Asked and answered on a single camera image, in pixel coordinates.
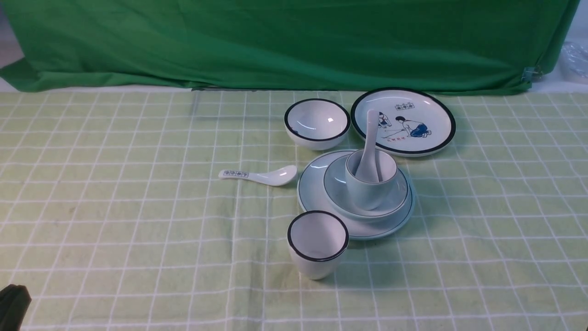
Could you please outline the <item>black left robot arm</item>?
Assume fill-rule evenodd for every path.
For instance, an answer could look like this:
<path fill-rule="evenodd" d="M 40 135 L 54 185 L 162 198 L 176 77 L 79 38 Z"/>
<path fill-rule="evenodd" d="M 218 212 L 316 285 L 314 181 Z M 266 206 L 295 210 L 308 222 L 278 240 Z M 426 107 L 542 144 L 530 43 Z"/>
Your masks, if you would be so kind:
<path fill-rule="evenodd" d="M 32 298 L 24 285 L 10 284 L 0 291 L 0 330 L 19 331 Z"/>

